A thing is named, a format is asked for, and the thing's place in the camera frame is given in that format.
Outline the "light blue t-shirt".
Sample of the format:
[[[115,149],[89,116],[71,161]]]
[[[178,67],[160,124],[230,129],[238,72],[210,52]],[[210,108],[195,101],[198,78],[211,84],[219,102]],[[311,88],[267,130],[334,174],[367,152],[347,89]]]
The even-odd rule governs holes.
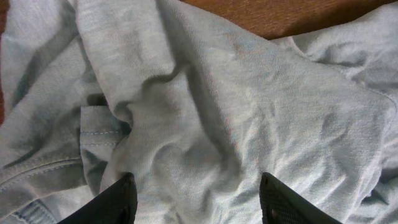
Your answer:
[[[11,1],[1,222],[57,223],[125,172],[138,223],[260,223],[270,172],[397,222],[397,4],[266,40],[181,1]]]

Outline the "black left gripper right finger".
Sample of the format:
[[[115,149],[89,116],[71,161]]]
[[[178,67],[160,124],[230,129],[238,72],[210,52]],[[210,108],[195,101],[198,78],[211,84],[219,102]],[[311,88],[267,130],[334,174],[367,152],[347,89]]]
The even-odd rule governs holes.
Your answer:
[[[341,224],[268,172],[262,174],[259,198],[263,224]]]

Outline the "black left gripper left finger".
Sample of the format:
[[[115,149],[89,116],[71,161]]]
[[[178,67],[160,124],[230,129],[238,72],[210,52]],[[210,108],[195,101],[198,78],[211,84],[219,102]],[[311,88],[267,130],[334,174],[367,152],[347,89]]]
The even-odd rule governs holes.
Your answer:
[[[136,212],[137,189],[129,172],[58,224],[133,224]]]

